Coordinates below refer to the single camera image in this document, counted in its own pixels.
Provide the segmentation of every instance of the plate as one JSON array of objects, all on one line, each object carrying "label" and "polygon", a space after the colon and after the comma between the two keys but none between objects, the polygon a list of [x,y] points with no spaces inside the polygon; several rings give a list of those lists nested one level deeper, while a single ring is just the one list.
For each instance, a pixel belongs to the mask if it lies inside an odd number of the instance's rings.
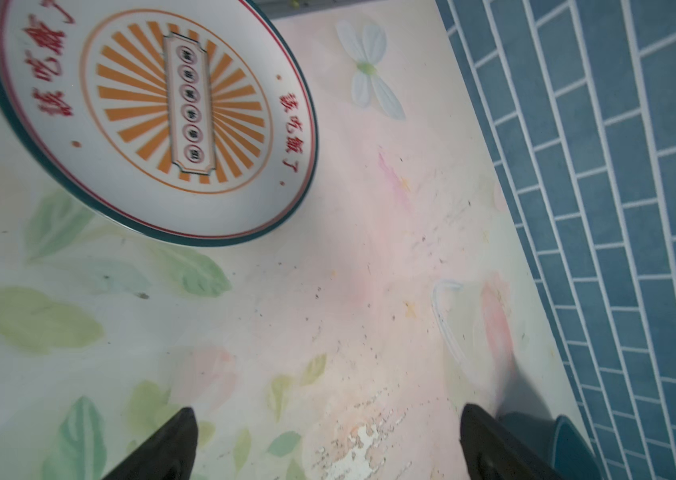
[{"label": "plate", "polygon": [[247,0],[0,0],[0,107],[77,198],[176,244],[266,234],[316,166],[303,73]]}]

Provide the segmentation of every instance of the white flower pattern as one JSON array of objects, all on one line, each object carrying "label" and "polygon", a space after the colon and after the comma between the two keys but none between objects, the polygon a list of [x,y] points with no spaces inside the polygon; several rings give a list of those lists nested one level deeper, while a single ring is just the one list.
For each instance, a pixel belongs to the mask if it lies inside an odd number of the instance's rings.
[{"label": "white flower pattern", "polygon": [[360,107],[368,107],[372,100],[370,85],[383,111],[391,118],[405,120],[405,111],[390,87],[383,82],[375,67],[386,51],[386,36],[376,24],[367,24],[362,30],[362,39],[346,20],[335,25],[343,49],[356,62],[357,72],[351,80],[351,99]]}]

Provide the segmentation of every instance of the red chinese text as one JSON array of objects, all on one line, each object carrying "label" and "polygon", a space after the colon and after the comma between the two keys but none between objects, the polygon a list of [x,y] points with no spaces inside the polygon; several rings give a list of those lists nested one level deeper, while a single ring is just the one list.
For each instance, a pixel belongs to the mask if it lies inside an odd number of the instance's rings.
[{"label": "red chinese text", "polygon": [[23,31],[28,33],[28,36],[37,43],[37,46],[49,48],[56,55],[63,52],[63,38],[66,36],[64,32],[51,30],[44,22],[37,20],[34,14],[28,16],[28,24],[29,26],[24,28]]},{"label": "red chinese text", "polygon": [[45,60],[34,58],[30,51],[26,51],[26,63],[32,66],[32,74],[35,78],[44,80],[45,82],[52,82],[52,76],[61,74],[61,63],[53,58],[46,57]]},{"label": "red chinese text", "polygon": [[303,131],[303,124],[300,123],[300,120],[298,120],[297,115],[291,115],[290,116],[290,121],[287,122],[287,133],[291,134],[293,133],[296,129]]},{"label": "red chinese text", "polygon": [[297,137],[288,137],[287,138],[287,150],[286,153],[296,152],[298,154],[303,153],[303,140]]},{"label": "red chinese text", "polygon": [[65,17],[64,23],[74,23],[74,18],[68,14],[63,8],[61,8],[61,5],[58,5],[55,0],[42,0],[42,6],[47,7],[47,8],[53,8],[55,7],[60,13],[62,13]]},{"label": "red chinese text", "polygon": [[285,107],[285,113],[298,108],[298,100],[295,98],[295,94],[282,95],[279,97],[279,102]]},{"label": "red chinese text", "polygon": [[51,117],[55,115],[71,117],[74,114],[72,112],[72,107],[63,100],[62,91],[47,91],[41,93],[35,88],[32,96],[39,100],[39,110],[44,111]]}]

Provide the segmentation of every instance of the printed leaf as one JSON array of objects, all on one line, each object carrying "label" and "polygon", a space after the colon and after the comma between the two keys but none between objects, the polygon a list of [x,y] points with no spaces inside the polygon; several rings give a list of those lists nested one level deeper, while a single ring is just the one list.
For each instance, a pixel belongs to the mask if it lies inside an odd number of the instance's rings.
[{"label": "printed leaf", "polygon": [[210,422],[199,422],[199,439],[197,443],[202,448],[206,446],[215,435],[215,425]]},{"label": "printed leaf", "polygon": [[237,467],[237,473],[242,469],[245,462],[247,462],[247,456],[249,455],[249,448],[253,444],[253,438],[249,435],[249,430],[244,428],[242,432],[239,433],[237,437],[237,445],[234,446],[232,455],[234,456],[234,466]]},{"label": "printed leaf", "polygon": [[101,324],[78,306],[55,302],[31,288],[0,288],[0,335],[18,348],[35,353],[79,348],[103,333]]},{"label": "printed leaf", "polygon": [[298,442],[300,442],[300,435],[297,432],[285,432],[276,437],[266,451],[273,456],[283,457],[293,451]]},{"label": "printed leaf", "polygon": [[90,480],[103,475],[106,446],[103,418],[80,397],[58,429],[50,455],[42,463],[42,480]]},{"label": "printed leaf", "polygon": [[28,258],[54,254],[69,245],[92,217],[92,211],[64,190],[43,198],[24,231]]},{"label": "printed leaf", "polygon": [[266,392],[266,404],[274,412],[277,422],[282,417],[285,407],[287,407],[289,390],[293,387],[294,381],[295,379],[289,375],[279,375],[271,381]]},{"label": "printed leaf", "polygon": [[133,434],[148,437],[157,430],[159,426],[154,422],[154,417],[160,408],[168,404],[169,396],[170,392],[162,392],[156,383],[149,380],[143,380],[135,386],[126,411],[128,426]]},{"label": "printed leaf", "polygon": [[305,473],[295,460],[290,460],[285,480],[305,480]]},{"label": "printed leaf", "polygon": [[311,362],[305,367],[303,376],[300,379],[301,385],[311,385],[316,382],[318,378],[325,372],[325,365],[327,364],[327,354],[315,356]]},{"label": "printed leaf", "polygon": [[152,253],[170,279],[192,295],[217,297],[231,290],[218,264],[185,246],[154,245]]},{"label": "printed leaf", "polygon": [[53,266],[74,274],[90,293],[143,293],[151,286],[132,264],[111,258],[70,259]]}]

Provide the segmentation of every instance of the green leaf pattern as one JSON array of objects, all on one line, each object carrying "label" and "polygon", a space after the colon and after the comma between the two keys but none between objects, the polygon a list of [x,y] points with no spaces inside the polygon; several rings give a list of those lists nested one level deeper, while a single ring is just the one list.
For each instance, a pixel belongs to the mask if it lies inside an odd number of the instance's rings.
[{"label": "green leaf pattern", "polygon": [[58,429],[42,480],[98,480],[106,465],[104,423],[92,400],[80,397]]},{"label": "green leaf pattern", "polygon": [[82,232],[93,213],[65,190],[56,190],[39,203],[24,231],[30,260],[54,254]]}]

